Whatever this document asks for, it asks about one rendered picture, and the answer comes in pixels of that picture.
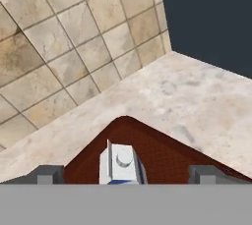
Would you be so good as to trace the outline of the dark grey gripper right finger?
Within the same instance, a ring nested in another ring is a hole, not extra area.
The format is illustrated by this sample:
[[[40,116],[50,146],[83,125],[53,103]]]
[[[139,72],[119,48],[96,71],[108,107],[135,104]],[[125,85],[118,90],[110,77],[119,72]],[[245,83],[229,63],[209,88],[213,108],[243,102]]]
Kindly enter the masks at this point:
[[[228,176],[213,165],[191,165],[189,167],[188,183],[198,185],[247,185],[249,181]]]

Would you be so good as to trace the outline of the white milk carton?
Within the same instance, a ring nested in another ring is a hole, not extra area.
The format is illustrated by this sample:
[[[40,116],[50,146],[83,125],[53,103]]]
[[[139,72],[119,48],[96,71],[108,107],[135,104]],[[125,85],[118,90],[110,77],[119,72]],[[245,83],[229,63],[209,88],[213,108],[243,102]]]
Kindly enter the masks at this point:
[[[100,185],[145,185],[146,169],[132,145],[107,140],[99,156],[98,183]]]

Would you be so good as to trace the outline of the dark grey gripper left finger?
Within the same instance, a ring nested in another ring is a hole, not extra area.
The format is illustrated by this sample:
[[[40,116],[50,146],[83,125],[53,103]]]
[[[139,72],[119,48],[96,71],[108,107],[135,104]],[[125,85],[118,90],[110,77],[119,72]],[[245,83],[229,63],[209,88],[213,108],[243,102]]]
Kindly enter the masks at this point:
[[[7,184],[54,185],[64,183],[62,165],[39,165],[27,175],[7,181]]]

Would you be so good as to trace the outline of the dark fridge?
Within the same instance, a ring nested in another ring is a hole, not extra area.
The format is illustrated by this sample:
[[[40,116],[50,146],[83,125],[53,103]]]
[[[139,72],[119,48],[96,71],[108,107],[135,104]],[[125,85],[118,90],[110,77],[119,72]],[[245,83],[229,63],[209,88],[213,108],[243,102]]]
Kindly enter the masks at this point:
[[[174,51],[252,79],[252,0],[163,0]]]

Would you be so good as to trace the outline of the dark red tray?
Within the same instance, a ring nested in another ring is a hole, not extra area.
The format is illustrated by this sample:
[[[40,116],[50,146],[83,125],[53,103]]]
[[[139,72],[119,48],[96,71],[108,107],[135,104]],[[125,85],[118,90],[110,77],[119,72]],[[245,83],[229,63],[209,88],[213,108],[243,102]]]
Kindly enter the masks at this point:
[[[132,145],[147,173],[149,184],[186,184],[190,165],[214,165],[223,173],[252,179],[129,116],[110,122],[66,167],[68,184],[97,184],[99,155],[106,140]]]

